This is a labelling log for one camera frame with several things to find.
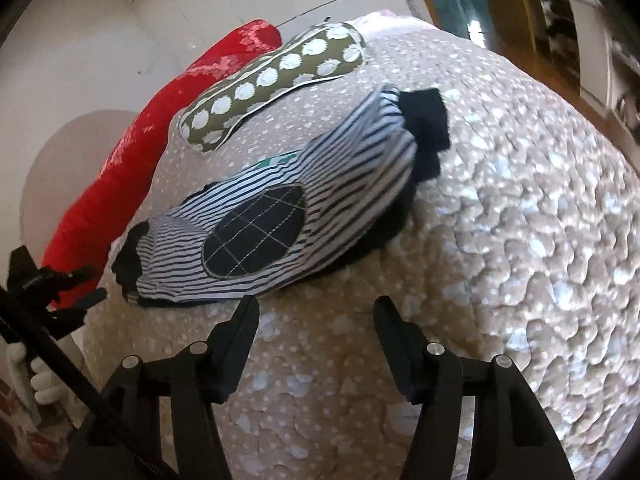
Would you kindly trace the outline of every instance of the mattress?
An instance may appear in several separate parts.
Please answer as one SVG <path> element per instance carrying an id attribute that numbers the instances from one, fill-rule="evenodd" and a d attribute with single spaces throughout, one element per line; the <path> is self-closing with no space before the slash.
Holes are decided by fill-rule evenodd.
<path id="1" fill-rule="evenodd" d="M 185 145 L 178 114 L 130 224 L 302 148 L 385 82 L 443 95 L 452 149 L 441 154 L 442 175 L 418 188 L 403 231 L 356 264 L 259 298 L 238 391 L 214 407 L 234 477 L 399 477 L 419 407 L 396 390 L 374 332 L 373 301 L 389 295 L 458 355 L 510 356 L 577 478 L 596 478 L 640 412 L 638 177 L 571 105 L 470 41 L 425 30 L 367 49 L 364 66 L 284 96 L 209 155 Z M 145 310 L 122 298 L 109 268 L 108 300 L 89 312 L 84 332 L 98 386 L 128 354 L 174 355 L 235 307 Z M 162 420 L 171 462 L 166 410 Z M 456 479 L 466 474 L 472 421 L 465 399 Z"/>

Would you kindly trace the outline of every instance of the white floor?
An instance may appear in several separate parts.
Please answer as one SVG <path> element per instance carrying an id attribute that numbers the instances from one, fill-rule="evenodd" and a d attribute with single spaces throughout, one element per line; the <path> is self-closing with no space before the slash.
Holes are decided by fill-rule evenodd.
<path id="1" fill-rule="evenodd" d="M 95 127 L 74 143 L 73 150 L 50 148 L 39 192 L 23 196 L 25 180 L 36 156 L 66 124 L 98 110 L 140 111 L 153 94 L 233 28 L 263 18 L 276 25 L 286 41 L 327 17 L 353 19 L 374 10 L 409 14 L 405 0 L 34 0 L 0 48 L 0 280 L 4 282 L 10 251 L 27 240 L 40 257 L 45 235 L 25 235 L 42 218 L 50 232 L 61 211 L 78 195 L 72 158 L 95 156 Z M 118 121 L 105 121 L 104 128 Z M 101 132 L 117 139 L 119 132 Z M 101 142 L 107 157 L 110 142 Z M 59 146 L 64 143 L 49 143 Z M 61 171 L 56 172 L 59 164 Z M 96 168 L 73 167 L 89 171 Z M 32 174 L 42 175 L 40 168 Z M 87 175 L 79 178 L 86 181 Z M 27 190 L 38 189 L 30 182 Z M 49 207 L 45 198 L 51 202 Z M 20 215 L 38 211 L 36 219 Z"/>

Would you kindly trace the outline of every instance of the silver screw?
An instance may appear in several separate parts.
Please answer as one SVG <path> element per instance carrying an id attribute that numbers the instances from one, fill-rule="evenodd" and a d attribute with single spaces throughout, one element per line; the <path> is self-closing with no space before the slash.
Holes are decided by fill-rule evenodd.
<path id="1" fill-rule="evenodd" d="M 427 352 L 431 355 L 442 355 L 444 354 L 444 346 L 440 343 L 429 343 L 427 345 Z"/>
<path id="2" fill-rule="evenodd" d="M 495 358 L 495 363 L 502 368 L 509 368 L 513 361 L 506 355 L 498 355 L 498 357 Z"/>
<path id="3" fill-rule="evenodd" d="M 194 344 L 192 344 L 189 347 L 189 351 L 192 354 L 198 355 L 198 354 L 204 354 L 204 352 L 207 351 L 207 344 L 204 341 L 196 341 Z"/>
<path id="4" fill-rule="evenodd" d="M 135 368 L 136 366 L 138 366 L 138 363 L 140 362 L 140 359 L 138 359 L 135 355 L 130 355 L 125 357 L 122 360 L 122 366 L 124 366 L 125 368 Z"/>

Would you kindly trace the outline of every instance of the beige patterned fabric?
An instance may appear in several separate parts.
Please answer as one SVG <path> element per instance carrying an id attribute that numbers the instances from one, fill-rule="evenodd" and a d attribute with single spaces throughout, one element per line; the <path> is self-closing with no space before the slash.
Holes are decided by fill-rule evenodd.
<path id="1" fill-rule="evenodd" d="M 376 339 L 372 305 L 383 294 L 459 355 L 513 358 L 577 478 L 596 478 L 640 411 L 638 177 L 567 102 L 469 41 L 434 30 L 367 49 L 366 65 L 284 96 L 216 152 L 195 153 L 174 121 L 131 223 L 301 148 L 384 82 L 442 92 L 452 149 L 442 176 L 418 188 L 404 230 L 332 276 L 259 298 L 238 392 L 214 409 L 234 478 L 399 477 L 418 408 L 396 391 Z M 109 299 L 89 312 L 84 336 L 100 385 L 124 356 L 171 356 L 235 307 L 143 310 L 122 299 L 109 270 L 102 284 Z M 471 446 L 467 400 L 456 479 Z M 163 443 L 172 460 L 166 430 Z"/>
<path id="2" fill-rule="evenodd" d="M 205 90 L 184 111 L 180 132 L 194 150 L 215 150 L 244 118 L 281 95 L 353 71 L 364 60 L 364 46 L 349 23 L 314 25 Z"/>

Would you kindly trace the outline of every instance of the red patterned fabric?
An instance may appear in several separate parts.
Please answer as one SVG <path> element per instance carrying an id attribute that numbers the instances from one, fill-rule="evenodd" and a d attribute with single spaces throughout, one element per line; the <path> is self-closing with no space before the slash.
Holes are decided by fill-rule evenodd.
<path id="1" fill-rule="evenodd" d="M 255 20 L 225 36 L 162 88 L 124 133 L 98 179 L 65 213 L 42 265 L 70 271 L 89 264 L 101 271 L 111 243 L 123 233 L 149 191 L 172 117 L 208 87 L 281 45 L 273 25 Z M 97 282 L 98 278 L 61 293 L 59 306 L 71 306 Z"/>

